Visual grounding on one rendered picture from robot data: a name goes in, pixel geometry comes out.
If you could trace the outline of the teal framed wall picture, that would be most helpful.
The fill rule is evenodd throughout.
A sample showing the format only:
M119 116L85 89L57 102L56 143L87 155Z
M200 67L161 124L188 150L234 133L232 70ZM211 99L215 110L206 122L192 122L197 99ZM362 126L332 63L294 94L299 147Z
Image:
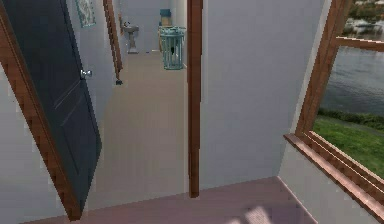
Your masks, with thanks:
M77 12L82 28L90 27L96 24L94 16L93 0L75 0Z

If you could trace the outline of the teal slatted bin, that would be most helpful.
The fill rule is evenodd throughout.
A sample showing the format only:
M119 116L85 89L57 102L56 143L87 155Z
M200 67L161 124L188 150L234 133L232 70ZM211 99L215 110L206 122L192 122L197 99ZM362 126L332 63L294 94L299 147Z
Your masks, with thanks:
M160 28L163 64L166 70L181 70L183 65L183 44L185 27L162 26Z

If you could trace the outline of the brown framed window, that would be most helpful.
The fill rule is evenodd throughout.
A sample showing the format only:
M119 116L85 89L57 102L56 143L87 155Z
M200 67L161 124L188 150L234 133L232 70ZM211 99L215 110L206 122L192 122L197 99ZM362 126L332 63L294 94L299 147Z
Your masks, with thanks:
M284 138L384 224L384 0L331 0Z

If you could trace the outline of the blue and tan box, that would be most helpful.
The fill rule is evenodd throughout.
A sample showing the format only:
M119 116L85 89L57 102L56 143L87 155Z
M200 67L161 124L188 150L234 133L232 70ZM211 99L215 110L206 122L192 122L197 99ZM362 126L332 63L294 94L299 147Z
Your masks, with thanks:
M160 10L160 25L171 26L172 25L172 13L170 9Z

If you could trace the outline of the dark blue room door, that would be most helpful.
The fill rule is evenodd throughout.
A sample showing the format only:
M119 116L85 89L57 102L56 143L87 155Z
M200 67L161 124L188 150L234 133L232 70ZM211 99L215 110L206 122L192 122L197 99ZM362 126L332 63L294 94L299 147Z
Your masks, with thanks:
M69 191L82 213L101 140L66 0L0 0L15 34Z

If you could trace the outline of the white pedestal sink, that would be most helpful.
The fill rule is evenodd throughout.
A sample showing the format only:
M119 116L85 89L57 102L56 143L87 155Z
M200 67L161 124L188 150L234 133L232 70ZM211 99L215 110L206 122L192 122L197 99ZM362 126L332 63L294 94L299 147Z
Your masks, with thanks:
M123 29L128 33L128 37L129 37L128 53L137 54L138 50L135 43L134 33L139 30L139 27L136 25L131 25L129 22L125 22L123 25Z

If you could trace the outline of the brown wooden door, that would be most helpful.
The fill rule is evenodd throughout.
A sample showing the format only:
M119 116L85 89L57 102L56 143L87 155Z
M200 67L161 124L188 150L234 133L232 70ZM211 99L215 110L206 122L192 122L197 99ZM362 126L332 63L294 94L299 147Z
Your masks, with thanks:
M103 6L104 6L106 23L107 23L112 58L114 63L116 84L122 85L123 82L120 79L120 71L122 69L122 60L121 60L121 53L120 53L120 47L118 42L112 0L103 0Z

